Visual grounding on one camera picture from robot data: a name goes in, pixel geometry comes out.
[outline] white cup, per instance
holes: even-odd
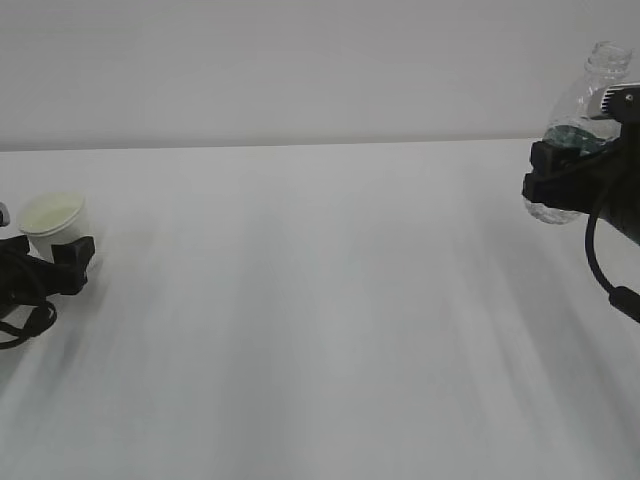
[[[51,245],[93,236],[85,199],[72,192],[47,193],[34,198],[18,215],[18,228],[48,262],[53,262]]]

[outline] bottle neck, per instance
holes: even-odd
[[[600,42],[584,64],[587,75],[604,83],[616,83],[627,76],[632,51],[612,42]]]

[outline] black cable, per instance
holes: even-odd
[[[15,327],[7,322],[3,322],[2,320],[0,320],[0,332],[4,332],[14,337],[22,337],[24,335],[21,328]]]
[[[14,340],[0,342],[0,350],[9,350],[10,348],[15,348],[18,345],[22,345],[27,340],[29,340],[29,337],[18,337]]]
[[[602,212],[602,208],[609,198],[609,193],[611,192],[612,186],[615,183],[617,183],[617,180],[607,185],[600,193],[600,196],[596,200],[596,203],[593,205],[591,213],[589,214],[587,229],[584,235],[584,248],[587,253],[587,262],[589,263],[589,268],[591,268],[593,276],[596,278],[602,288],[607,291],[608,294],[611,294],[611,292],[615,290],[615,287],[607,279],[605,274],[602,272],[602,269],[600,268],[600,264],[598,263],[598,259],[596,258],[594,237],[596,234],[596,223],[598,222],[598,218],[600,217],[600,212]]]

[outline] black mount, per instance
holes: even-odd
[[[640,295],[627,287],[614,287],[602,273],[594,250],[598,218],[640,245],[640,87],[617,89],[602,108],[622,124],[620,137],[599,152],[583,156],[580,149],[535,142],[533,170],[525,175],[522,194],[533,203],[589,215],[585,234],[589,267],[609,293],[610,303],[640,322]]]
[[[76,295],[87,283],[87,266],[95,254],[93,237],[51,247],[54,263],[29,256],[26,236],[0,240],[0,319],[18,306],[34,307],[22,328],[0,321],[0,331],[14,340],[0,342],[0,350],[36,337],[56,321],[54,294]]]

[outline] cup rim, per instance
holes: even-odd
[[[62,200],[65,203],[72,205],[73,210],[71,213],[69,213],[62,222],[51,228],[43,230],[29,227],[30,217],[36,214],[41,214],[42,211],[46,211],[46,208],[56,200]],[[18,228],[22,233],[31,237],[48,237],[71,225],[76,220],[84,206],[84,196],[76,192],[52,192],[39,195],[30,200],[29,203],[20,211],[20,214],[18,215]]]

